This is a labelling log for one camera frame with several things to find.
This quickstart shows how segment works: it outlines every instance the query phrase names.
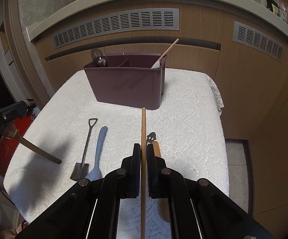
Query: gray vent grille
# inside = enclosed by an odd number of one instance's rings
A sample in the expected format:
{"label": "gray vent grille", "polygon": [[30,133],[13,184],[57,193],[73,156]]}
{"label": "gray vent grille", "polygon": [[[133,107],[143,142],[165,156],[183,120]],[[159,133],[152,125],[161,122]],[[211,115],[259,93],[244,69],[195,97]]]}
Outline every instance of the gray vent grille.
{"label": "gray vent grille", "polygon": [[271,37],[247,25],[235,22],[233,41],[256,49],[279,62],[282,61],[284,48]]}
{"label": "gray vent grille", "polygon": [[170,29],[179,30],[179,10],[174,8],[150,8],[124,11],[94,18],[71,26],[54,36],[55,48],[79,40],[130,30]]}

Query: table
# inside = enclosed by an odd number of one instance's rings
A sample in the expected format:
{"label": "table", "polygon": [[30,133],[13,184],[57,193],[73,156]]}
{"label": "table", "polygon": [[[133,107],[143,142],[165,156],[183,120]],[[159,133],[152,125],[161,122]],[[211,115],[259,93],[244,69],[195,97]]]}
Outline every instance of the table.
{"label": "table", "polygon": [[[159,109],[147,110],[147,134],[154,131],[167,167],[185,178],[207,178],[226,195],[228,165],[215,83],[204,73],[166,69]],[[15,151],[4,187],[21,215],[32,222],[67,191],[76,162],[81,162],[88,119],[98,118],[91,134],[86,163],[94,165],[97,137],[108,126],[100,160],[102,176],[120,167],[140,143],[141,109],[97,102],[84,71],[73,75],[34,120],[25,138],[62,159],[57,165],[21,144]],[[158,200],[148,199],[146,235],[170,238],[170,225],[157,213]],[[117,238],[140,238],[140,199],[120,204]]]}

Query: small shovel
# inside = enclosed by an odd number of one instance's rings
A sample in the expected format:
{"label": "small shovel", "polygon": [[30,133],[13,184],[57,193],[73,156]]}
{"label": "small shovel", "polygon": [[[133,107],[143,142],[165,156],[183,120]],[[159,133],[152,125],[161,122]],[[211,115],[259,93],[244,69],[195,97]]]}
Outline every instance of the small shovel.
{"label": "small shovel", "polygon": [[85,164],[84,161],[85,161],[86,152],[88,150],[91,131],[92,131],[92,128],[94,127],[96,122],[97,122],[97,119],[89,119],[90,129],[89,129],[88,137],[87,137],[86,143],[85,143],[85,148],[84,148],[84,152],[83,152],[83,156],[82,156],[82,162],[75,164],[73,172],[72,172],[71,177],[70,177],[71,180],[78,181],[78,180],[84,178],[88,174],[89,164]]}

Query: wooden chopstick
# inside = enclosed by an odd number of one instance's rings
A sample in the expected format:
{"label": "wooden chopstick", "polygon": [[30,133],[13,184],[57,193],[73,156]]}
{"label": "wooden chopstick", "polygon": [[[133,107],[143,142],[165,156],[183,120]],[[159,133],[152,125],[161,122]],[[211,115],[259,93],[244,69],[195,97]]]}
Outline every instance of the wooden chopstick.
{"label": "wooden chopstick", "polygon": [[141,132],[141,230],[140,238],[145,239],[146,219],[146,109],[142,108],[142,132]]}
{"label": "wooden chopstick", "polygon": [[163,58],[163,56],[165,56],[165,55],[167,54],[167,52],[168,52],[179,40],[180,40],[180,39],[177,38],[177,39],[173,42],[173,44],[170,45],[170,46],[168,47],[168,49],[166,49],[166,51],[160,56],[160,58],[159,58],[158,60],[156,60],[156,62],[159,61],[159,60],[161,60],[161,59]]}

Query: light blue spoon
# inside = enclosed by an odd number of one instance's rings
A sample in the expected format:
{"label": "light blue spoon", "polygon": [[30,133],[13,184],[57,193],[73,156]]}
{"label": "light blue spoon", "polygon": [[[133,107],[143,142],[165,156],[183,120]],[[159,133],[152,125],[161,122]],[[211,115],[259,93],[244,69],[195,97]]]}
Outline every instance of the light blue spoon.
{"label": "light blue spoon", "polygon": [[101,179],[101,171],[99,168],[100,155],[102,152],[104,139],[105,139],[107,130],[108,130],[107,126],[102,127],[100,130],[100,133],[99,133],[99,137],[97,138],[97,150],[95,151],[94,168],[85,177],[85,178],[89,179],[90,181],[95,181],[95,180]]}

